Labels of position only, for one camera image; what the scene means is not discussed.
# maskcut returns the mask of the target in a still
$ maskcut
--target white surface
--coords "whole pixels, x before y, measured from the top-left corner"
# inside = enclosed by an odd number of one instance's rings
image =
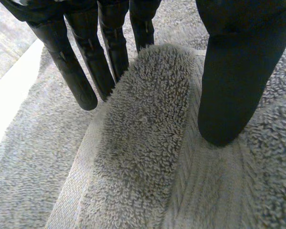
[[[37,79],[42,48],[36,40],[0,80],[0,142]]]

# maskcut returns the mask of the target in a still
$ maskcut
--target black plastic part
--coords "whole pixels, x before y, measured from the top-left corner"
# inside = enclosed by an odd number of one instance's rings
[[[115,86],[113,77],[97,36],[98,8],[67,14],[77,46],[103,101]]]
[[[207,141],[225,146],[239,135],[285,48],[286,11],[251,31],[210,37],[198,115]]]
[[[97,97],[70,45],[64,20],[29,26],[44,43],[79,106],[86,111],[96,108]]]
[[[98,4],[102,36],[112,72],[118,82],[129,66],[126,39],[122,28],[129,9],[129,0],[114,5],[103,6],[99,2]]]
[[[154,44],[154,27],[152,19],[156,15],[161,0],[130,0],[130,22],[133,28],[133,34],[137,52],[147,45]]]

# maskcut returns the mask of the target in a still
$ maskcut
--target gray towel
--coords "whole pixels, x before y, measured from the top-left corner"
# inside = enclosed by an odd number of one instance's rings
[[[78,228],[286,228],[286,84],[217,148],[197,130],[202,65],[141,52],[98,114]]]

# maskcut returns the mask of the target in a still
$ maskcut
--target folded towel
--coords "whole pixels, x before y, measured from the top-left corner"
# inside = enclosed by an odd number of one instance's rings
[[[91,123],[47,228],[286,228],[286,52],[222,148],[197,129],[197,54],[141,52]]]

